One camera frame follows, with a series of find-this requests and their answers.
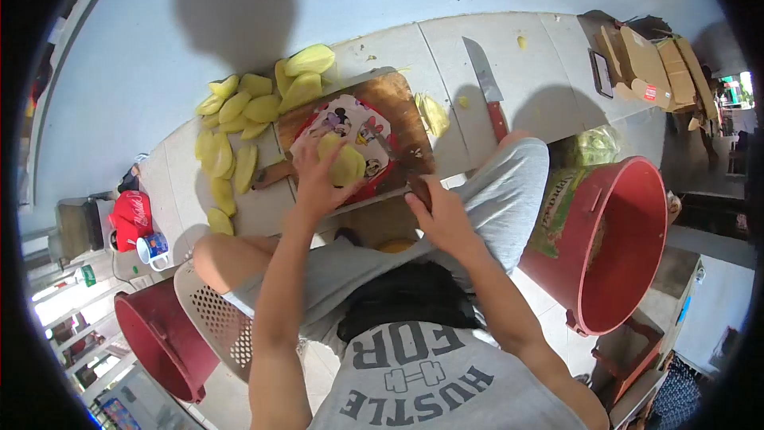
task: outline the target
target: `right hand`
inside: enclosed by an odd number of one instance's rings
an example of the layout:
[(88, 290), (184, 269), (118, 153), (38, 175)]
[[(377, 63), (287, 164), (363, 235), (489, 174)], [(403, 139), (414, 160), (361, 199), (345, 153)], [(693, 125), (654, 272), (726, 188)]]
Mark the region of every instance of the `right hand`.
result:
[(427, 239), (457, 259), (475, 244), (483, 244), (459, 195), (445, 189), (437, 176), (422, 175), (422, 179), (433, 199), (433, 212), (427, 212), (427, 207), (413, 193), (406, 193), (405, 199)]

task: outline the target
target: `left hand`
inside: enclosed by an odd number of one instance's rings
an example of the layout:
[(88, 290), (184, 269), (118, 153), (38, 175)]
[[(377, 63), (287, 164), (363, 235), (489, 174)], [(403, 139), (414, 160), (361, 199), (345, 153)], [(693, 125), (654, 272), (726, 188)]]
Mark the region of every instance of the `left hand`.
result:
[(339, 156), (340, 149), (347, 145), (341, 141), (332, 149), (329, 156), (319, 160), (318, 146), (325, 133), (315, 133), (308, 136), (302, 146), (297, 149), (292, 165), (297, 171), (300, 183), (297, 186), (295, 206), (296, 217), (305, 219), (315, 226), (319, 220), (339, 205), (344, 203), (364, 185), (364, 179), (344, 188), (335, 188), (329, 179), (329, 168)]

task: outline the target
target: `blue mug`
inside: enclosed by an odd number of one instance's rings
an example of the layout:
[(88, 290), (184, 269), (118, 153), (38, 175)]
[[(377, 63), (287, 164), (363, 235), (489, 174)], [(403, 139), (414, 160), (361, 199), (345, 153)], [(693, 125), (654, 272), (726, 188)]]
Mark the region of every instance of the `blue mug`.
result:
[[(155, 271), (166, 270), (170, 264), (170, 246), (167, 244), (164, 234), (154, 233), (148, 236), (139, 237), (135, 243), (135, 249), (138, 251), (140, 262), (148, 264)], [(164, 261), (164, 266), (157, 267), (157, 261)]]

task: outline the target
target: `red bag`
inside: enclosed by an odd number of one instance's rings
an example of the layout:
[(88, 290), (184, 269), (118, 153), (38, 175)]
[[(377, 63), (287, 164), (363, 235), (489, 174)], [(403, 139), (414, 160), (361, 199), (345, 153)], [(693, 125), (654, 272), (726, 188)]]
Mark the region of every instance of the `red bag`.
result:
[(151, 226), (151, 205), (146, 193), (123, 192), (114, 204), (109, 222), (117, 230), (117, 250), (135, 249), (139, 237), (154, 233)]

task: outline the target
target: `red knife handle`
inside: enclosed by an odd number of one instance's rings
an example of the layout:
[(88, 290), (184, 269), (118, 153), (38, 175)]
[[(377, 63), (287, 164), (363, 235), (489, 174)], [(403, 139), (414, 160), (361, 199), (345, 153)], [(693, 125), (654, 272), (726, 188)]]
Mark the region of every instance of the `red knife handle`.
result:
[(504, 113), (501, 112), (501, 105), (498, 101), (488, 102), (488, 116), (491, 118), (493, 135), (496, 137), (496, 141), (501, 143), (501, 140), (507, 135), (507, 123), (504, 120)]

